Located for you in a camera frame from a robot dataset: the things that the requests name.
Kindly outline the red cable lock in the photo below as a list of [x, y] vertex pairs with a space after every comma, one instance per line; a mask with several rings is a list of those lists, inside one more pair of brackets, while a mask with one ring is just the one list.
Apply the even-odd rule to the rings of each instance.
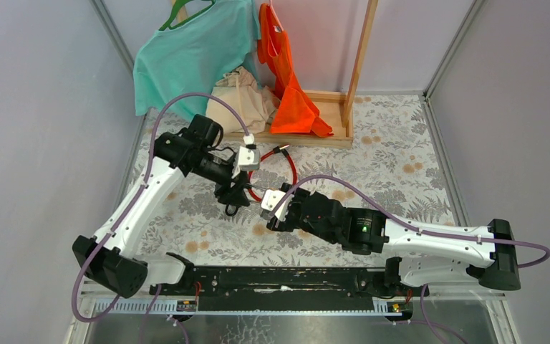
[[[264, 154], [260, 158], [260, 161], [262, 162], [262, 161], [266, 160], [267, 158], [269, 158], [273, 155], [276, 155], [276, 154], [282, 154], [286, 158], [286, 160], [288, 161], [288, 164], [289, 164], [289, 167], [290, 167], [291, 173], [292, 173], [292, 183], [295, 184], [299, 181], [299, 177], [298, 177], [296, 166], [294, 164], [294, 160], [292, 159], [292, 157], [290, 156], [290, 154], [287, 150], [288, 147], [289, 147], [289, 144], [276, 146], [273, 149], [271, 149], [268, 153]], [[248, 173], [249, 183], [251, 182], [251, 177], [252, 177], [253, 173], [254, 173], [254, 171], [250, 171]], [[258, 196], [257, 193], [254, 192], [253, 188], [254, 188], [254, 186], [250, 183], [249, 187], [248, 187], [249, 196], [254, 201], [260, 203], [262, 201], [262, 198], [260, 196]]]

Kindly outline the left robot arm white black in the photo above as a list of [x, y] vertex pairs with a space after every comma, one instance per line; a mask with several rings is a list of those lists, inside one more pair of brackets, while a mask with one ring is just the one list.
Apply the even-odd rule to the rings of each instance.
[[225, 205], [226, 215], [250, 204], [247, 173], [234, 174], [233, 156], [223, 160], [213, 154], [222, 134], [218, 123], [197, 115], [179, 133], [156, 139], [151, 165], [115, 213], [91, 237], [79, 236], [72, 245], [88, 279], [124, 298], [148, 285], [166, 284], [178, 295], [191, 290], [194, 277], [183, 258], [142, 258], [136, 252], [158, 207], [191, 173], [215, 184], [214, 196]]

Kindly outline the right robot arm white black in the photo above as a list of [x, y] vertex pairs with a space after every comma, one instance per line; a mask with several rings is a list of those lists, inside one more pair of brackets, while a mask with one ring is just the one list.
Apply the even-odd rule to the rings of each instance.
[[391, 295], [429, 283], [477, 283], [492, 290], [521, 288], [513, 232], [508, 221], [486, 226], [444, 226], [350, 208], [322, 193], [289, 184], [267, 190], [261, 200], [272, 231], [299, 229], [358, 255], [384, 254], [382, 286]]

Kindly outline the black padlock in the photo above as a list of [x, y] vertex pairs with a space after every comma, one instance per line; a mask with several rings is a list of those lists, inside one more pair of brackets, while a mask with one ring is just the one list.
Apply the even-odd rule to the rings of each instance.
[[225, 207], [224, 212], [225, 212], [226, 216], [233, 217], [233, 216], [237, 215], [238, 210], [239, 210], [238, 206], [227, 204], [226, 207]]

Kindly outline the floral table mat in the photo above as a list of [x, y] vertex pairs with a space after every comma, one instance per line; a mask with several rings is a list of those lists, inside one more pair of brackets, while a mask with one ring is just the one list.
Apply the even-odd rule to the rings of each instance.
[[[349, 207], [376, 201], [387, 211], [422, 222], [453, 226], [445, 177], [438, 164], [422, 104], [416, 95], [359, 96], [354, 101], [351, 148], [293, 145], [298, 177]], [[252, 176], [256, 186], [277, 188], [291, 179], [282, 154], [267, 158]], [[256, 202], [225, 215], [213, 182], [190, 174], [167, 196], [148, 224], [137, 254], [179, 254], [197, 265], [380, 267], [383, 254], [357, 255], [300, 230], [266, 228]]]

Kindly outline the beige cloth bag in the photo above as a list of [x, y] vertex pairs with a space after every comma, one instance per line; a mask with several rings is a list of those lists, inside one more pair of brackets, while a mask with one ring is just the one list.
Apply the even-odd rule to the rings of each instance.
[[[215, 84], [212, 96], [233, 108], [252, 134], [261, 133], [272, 124], [280, 105], [271, 89], [258, 86], [255, 77], [242, 66], [224, 74]], [[206, 117], [220, 124], [224, 133], [243, 132], [230, 110], [215, 100], [208, 101]]]

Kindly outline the orange garment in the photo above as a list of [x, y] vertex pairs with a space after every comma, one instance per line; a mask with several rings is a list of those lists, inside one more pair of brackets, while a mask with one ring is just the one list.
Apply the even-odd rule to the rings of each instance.
[[271, 134], [306, 134], [327, 138], [333, 129], [320, 117], [320, 111], [301, 88], [294, 72], [288, 34], [277, 25], [269, 4], [259, 8], [261, 38], [257, 55], [276, 77], [274, 94], [279, 108], [269, 129]]

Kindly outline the wooden clothes rack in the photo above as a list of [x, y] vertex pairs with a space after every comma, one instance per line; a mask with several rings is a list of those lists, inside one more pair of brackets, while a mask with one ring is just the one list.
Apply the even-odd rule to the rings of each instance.
[[[274, 11], [274, 5], [268, 3]], [[370, 33], [376, 13], [378, 2], [369, 0], [362, 25], [362, 32], [359, 39], [357, 53], [354, 60], [354, 67], [348, 91], [326, 92], [303, 90], [320, 111], [320, 117], [333, 129], [333, 135], [327, 138], [320, 138], [315, 135], [306, 134], [271, 134], [271, 124], [266, 126], [265, 131], [254, 135], [255, 141], [260, 143], [291, 143], [294, 145], [320, 146], [330, 148], [351, 148], [354, 140], [353, 123], [353, 102], [357, 85], [360, 79], [365, 52], [370, 39]]]

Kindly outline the teal t-shirt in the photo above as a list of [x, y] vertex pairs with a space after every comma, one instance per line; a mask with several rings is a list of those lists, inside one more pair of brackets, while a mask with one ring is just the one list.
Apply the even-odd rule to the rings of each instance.
[[132, 71], [135, 114], [162, 110], [173, 98], [192, 97], [169, 107], [190, 121], [206, 111], [216, 82], [237, 67], [257, 76], [254, 55], [259, 35], [257, 8], [253, 1], [209, 1], [186, 20], [175, 23], [185, 1], [176, 1], [168, 20], [140, 48]]

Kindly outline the green clothes hanger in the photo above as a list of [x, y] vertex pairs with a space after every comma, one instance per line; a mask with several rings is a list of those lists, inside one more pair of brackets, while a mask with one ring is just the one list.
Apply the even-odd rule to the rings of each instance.
[[171, 9], [169, 17], [166, 21], [159, 27], [159, 31], [169, 31], [174, 30], [178, 27], [183, 26], [191, 19], [195, 19], [201, 14], [207, 12], [213, 5], [216, 3], [214, 0], [205, 0], [201, 1], [202, 6], [197, 8], [195, 12], [190, 13], [187, 9], [188, 5], [193, 3], [193, 0], [178, 0], [171, 1]]

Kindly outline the aluminium frame rail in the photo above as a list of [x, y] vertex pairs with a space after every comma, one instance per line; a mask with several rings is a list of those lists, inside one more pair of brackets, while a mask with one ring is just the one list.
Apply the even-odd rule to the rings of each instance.
[[354, 311], [346, 313], [334, 312], [203, 312], [198, 309], [198, 302], [192, 301], [189, 297], [164, 296], [159, 292], [150, 294], [151, 287], [161, 288], [161, 286], [151, 285], [142, 287], [138, 294], [130, 298], [120, 298], [116, 301], [96, 301], [95, 305], [99, 315], [111, 315], [116, 313], [141, 314], [148, 312], [150, 314], [172, 315], [183, 319], [194, 315], [258, 315], [258, 316], [382, 316], [390, 320], [407, 320], [412, 317], [415, 311], [415, 302], [420, 297], [428, 300], [471, 300], [481, 301], [497, 300], [502, 297], [502, 292], [487, 290], [476, 283], [429, 283], [427, 288], [421, 287], [419, 297], [412, 302], [404, 304], [399, 312], [394, 312], [394, 303], [388, 301], [375, 301], [373, 311]]

